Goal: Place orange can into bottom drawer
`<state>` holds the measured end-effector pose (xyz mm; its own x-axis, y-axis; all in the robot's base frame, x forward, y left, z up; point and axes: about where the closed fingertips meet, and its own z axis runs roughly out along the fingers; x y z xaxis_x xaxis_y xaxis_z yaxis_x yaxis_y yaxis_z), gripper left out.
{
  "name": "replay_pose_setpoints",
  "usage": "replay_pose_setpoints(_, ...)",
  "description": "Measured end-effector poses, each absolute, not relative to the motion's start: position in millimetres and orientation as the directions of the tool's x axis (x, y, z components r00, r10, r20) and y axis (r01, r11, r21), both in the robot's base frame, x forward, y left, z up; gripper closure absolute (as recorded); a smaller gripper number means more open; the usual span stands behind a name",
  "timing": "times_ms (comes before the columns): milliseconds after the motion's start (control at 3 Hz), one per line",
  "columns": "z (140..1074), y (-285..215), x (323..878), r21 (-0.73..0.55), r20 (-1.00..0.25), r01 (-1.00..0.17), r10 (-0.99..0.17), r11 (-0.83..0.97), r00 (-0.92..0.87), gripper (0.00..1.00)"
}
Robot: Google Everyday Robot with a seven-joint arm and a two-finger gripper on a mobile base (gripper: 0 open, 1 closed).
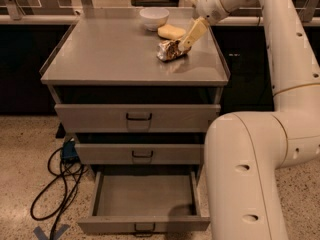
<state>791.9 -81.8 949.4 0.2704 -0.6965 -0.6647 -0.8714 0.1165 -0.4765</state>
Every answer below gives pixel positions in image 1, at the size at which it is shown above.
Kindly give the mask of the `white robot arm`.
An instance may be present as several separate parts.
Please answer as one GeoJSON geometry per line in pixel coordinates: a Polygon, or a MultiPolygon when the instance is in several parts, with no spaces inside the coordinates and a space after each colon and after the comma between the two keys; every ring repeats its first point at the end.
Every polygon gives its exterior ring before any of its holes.
{"type": "Polygon", "coordinates": [[[187,0],[215,25],[262,9],[274,108],[218,117],[205,138],[213,240],[289,240],[275,171],[319,155],[319,64],[292,0],[187,0]]]}

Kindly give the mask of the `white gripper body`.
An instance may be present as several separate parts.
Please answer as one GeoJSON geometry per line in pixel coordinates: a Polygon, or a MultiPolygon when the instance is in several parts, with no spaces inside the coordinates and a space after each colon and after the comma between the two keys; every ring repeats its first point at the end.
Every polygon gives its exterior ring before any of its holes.
{"type": "Polygon", "coordinates": [[[210,25],[216,25],[229,15],[222,0],[197,0],[196,12],[206,19],[210,25]]]}

